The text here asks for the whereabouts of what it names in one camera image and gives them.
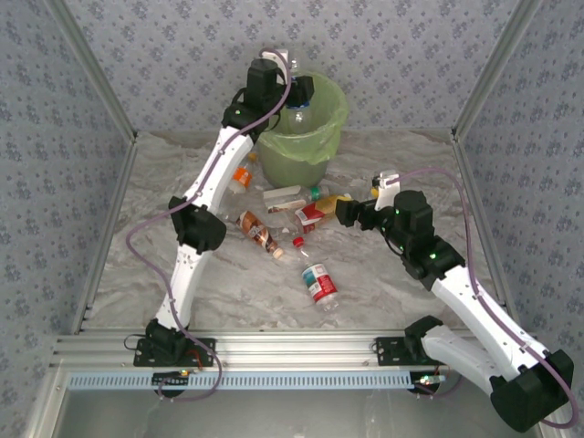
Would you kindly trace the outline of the plain clear plastic bottle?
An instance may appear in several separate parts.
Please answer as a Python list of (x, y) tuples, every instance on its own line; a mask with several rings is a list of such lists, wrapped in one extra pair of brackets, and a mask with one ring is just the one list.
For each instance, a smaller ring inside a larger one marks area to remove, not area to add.
[(304, 108), (292, 108), (291, 91), (294, 90), (292, 87), (292, 80), (294, 77), (309, 75), (301, 74), (299, 61), (295, 57), (290, 59), (289, 66), (291, 73), (291, 88), (286, 101), (288, 127), (293, 134), (304, 134), (311, 131), (310, 123), (312, 121), (312, 112), (310, 102), (309, 105)]

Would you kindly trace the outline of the amber bottle red label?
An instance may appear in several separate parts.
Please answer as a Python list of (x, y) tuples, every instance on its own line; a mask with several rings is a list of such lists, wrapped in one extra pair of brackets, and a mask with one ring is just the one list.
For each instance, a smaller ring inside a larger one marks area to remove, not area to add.
[(348, 193), (331, 195), (297, 209), (293, 219), (298, 231), (304, 235), (314, 231), (326, 221), (335, 218), (337, 201), (351, 201)]

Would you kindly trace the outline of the clear bottle red cap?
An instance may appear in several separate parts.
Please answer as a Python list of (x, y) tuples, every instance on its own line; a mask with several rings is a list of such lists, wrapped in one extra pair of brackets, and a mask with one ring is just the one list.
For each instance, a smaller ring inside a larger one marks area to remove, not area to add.
[(300, 248), (305, 245), (306, 227), (296, 214), (282, 214), (276, 230), (277, 240)]

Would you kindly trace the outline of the red teal label bottle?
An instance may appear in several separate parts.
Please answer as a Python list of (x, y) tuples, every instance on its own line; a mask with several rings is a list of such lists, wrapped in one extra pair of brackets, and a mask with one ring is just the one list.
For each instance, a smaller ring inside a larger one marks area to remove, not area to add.
[(316, 262), (306, 249), (301, 249), (299, 253), (303, 264), (301, 278), (312, 301), (326, 312), (335, 310), (339, 305), (338, 290), (328, 270), (322, 263)]

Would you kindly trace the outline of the white plastic bottle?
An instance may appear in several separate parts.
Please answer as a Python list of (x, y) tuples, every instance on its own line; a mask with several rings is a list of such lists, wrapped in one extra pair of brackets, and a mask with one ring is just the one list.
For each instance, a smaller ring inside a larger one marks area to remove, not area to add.
[(265, 191), (263, 200), (269, 214), (296, 210), (307, 204), (303, 187), (300, 185)]

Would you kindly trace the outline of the orange label plastic bottle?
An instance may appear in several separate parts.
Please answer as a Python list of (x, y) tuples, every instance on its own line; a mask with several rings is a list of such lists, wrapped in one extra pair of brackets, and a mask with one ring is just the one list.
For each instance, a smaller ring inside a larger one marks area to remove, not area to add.
[(257, 154), (248, 153), (236, 168), (232, 180), (229, 182), (229, 189), (233, 193), (244, 193), (249, 187), (256, 174)]

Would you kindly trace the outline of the brown label plastic bottle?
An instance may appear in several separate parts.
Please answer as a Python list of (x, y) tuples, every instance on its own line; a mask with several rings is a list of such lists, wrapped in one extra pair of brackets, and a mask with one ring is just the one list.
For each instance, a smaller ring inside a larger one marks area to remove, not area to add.
[(284, 254), (284, 250), (279, 246), (268, 228), (252, 212), (242, 212), (235, 223), (244, 235), (261, 246), (275, 259), (279, 259)]

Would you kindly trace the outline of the green plastic bin liner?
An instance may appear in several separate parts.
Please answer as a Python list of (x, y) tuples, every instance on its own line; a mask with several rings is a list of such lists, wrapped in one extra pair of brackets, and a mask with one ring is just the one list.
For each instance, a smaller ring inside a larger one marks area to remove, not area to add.
[(283, 108), (280, 115), (270, 120), (256, 144), (264, 165), (283, 165), (300, 162), (316, 165), (333, 158), (338, 150), (340, 131), (349, 113), (345, 94), (332, 79), (317, 72), (303, 71), (313, 78), (314, 94), (306, 108), (307, 115), (299, 133), (294, 126), (294, 109)]

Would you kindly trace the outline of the green plastic bin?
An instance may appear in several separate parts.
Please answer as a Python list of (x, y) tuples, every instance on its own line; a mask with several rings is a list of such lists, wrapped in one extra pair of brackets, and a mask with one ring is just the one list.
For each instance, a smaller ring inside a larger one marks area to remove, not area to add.
[(276, 188), (294, 185), (316, 186), (325, 177), (329, 166), (329, 161), (310, 164), (285, 157), (270, 148), (263, 140), (258, 141), (257, 148), (263, 174)]

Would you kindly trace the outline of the aluminium table edge rail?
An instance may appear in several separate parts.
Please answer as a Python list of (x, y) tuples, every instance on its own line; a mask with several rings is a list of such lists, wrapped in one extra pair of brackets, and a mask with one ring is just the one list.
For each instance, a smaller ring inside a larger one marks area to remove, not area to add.
[(501, 301), (505, 303), (507, 313), (510, 315), (510, 317), (516, 323), (519, 323), (520, 320), (516, 310), (515, 302), (506, 280), (506, 275), (501, 263), (500, 256), (497, 253), (495, 240), (491, 232), (491, 227), (488, 223), (488, 218), (482, 203), (478, 186), (473, 176), (470, 162), (464, 150), (464, 145), (458, 139), (455, 131), (451, 133), (451, 136), (454, 155), (456, 157), (459, 171), (464, 182), (464, 188), (466, 189), (469, 204), (473, 211), (477, 233), (480, 238), (481, 247), (483, 248), (485, 261), (488, 265), (489, 272), (494, 283), (495, 292)]
[(99, 282), (106, 264), (111, 240), (114, 235), (114, 228), (117, 223), (120, 208), (123, 203), (127, 185), (130, 180), (132, 167), (137, 154), (135, 143), (136, 140), (132, 140), (130, 142), (122, 161), (120, 174), (114, 187), (109, 210), (105, 217), (99, 238), (97, 253), (95, 254), (93, 261), (89, 266), (88, 276), (81, 291), (81, 295), (78, 301), (78, 308), (76, 310), (75, 317), (73, 318), (70, 330), (73, 335), (79, 335), (81, 333), (86, 313), (92, 308), (95, 300), (95, 294), (99, 288)]

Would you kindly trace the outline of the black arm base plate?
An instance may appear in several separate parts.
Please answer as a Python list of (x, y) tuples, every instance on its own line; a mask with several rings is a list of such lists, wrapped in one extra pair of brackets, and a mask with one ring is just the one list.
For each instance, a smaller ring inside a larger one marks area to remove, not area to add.
[(139, 339), (134, 349), (135, 367), (196, 367), (210, 368), (215, 364), (211, 353), (186, 339), (178, 351), (170, 351), (148, 339)]
[(422, 343), (409, 337), (379, 337), (374, 340), (374, 351), (380, 366), (435, 366), (444, 363), (432, 359)]

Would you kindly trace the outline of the aluminium profile rail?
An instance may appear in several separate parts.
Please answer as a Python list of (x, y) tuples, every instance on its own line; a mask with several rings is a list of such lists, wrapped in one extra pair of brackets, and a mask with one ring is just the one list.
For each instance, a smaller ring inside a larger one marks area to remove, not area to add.
[[(90, 329), (57, 337), (49, 366), (69, 370), (123, 370), (132, 366), (138, 330)], [(216, 340), (215, 351), (229, 371), (368, 370), (378, 361), (376, 338), (400, 337), (401, 330), (197, 330)]]

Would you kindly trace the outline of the aluminium frame post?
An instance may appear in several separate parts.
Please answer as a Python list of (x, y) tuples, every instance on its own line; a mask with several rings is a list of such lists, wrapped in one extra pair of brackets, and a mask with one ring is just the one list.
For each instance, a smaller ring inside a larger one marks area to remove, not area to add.
[(135, 129), (133, 129), (104, 69), (100, 66), (67, 3), (65, 0), (43, 0), (43, 2), (82, 66), (89, 82), (99, 95), (116, 128), (127, 142), (133, 143), (136, 137)]
[(543, 0), (517, 0), (469, 98), (452, 127), (454, 142), (461, 143), (471, 129), (542, 2)]

